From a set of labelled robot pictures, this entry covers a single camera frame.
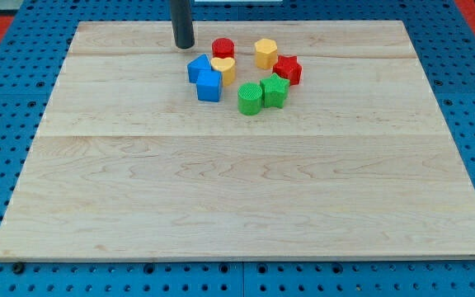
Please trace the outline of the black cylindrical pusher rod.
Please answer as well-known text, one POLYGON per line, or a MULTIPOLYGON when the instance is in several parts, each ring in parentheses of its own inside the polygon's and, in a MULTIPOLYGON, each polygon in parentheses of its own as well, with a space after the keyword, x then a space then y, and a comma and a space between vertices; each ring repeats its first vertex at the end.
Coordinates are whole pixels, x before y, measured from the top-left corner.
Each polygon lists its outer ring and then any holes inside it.
POLYGON ((170 17, 175 45, 189 49, 195 45, 190 0, 170 0, 170 17))

